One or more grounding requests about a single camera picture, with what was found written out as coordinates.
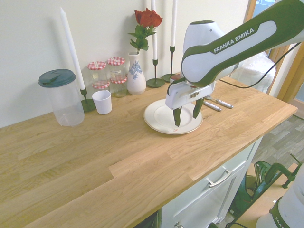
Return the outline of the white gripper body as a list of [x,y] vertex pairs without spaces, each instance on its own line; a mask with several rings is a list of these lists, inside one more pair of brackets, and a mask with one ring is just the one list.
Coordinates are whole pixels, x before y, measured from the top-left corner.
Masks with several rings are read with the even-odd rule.
[[174,110],[210,95],[214,88],[215,82],[206,87],[193,87],[185,81],[171,83],[167,90],[165,104]]

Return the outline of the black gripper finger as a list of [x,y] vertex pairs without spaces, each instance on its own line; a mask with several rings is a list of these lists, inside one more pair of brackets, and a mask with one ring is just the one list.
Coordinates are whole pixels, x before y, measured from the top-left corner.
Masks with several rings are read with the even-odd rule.
[[181,111],[182,107],[176,108],[173,110],[173,117],[174,117],[174,124],[175,126],[179,127],[181,123]]
[[192,113],[192,117],[194,119],[196,119],[197,116],[199,115],[201,107],[203,106],[203,104],[204,104],[204,98],[196,100],[195,107],[194,107],[193,113]]

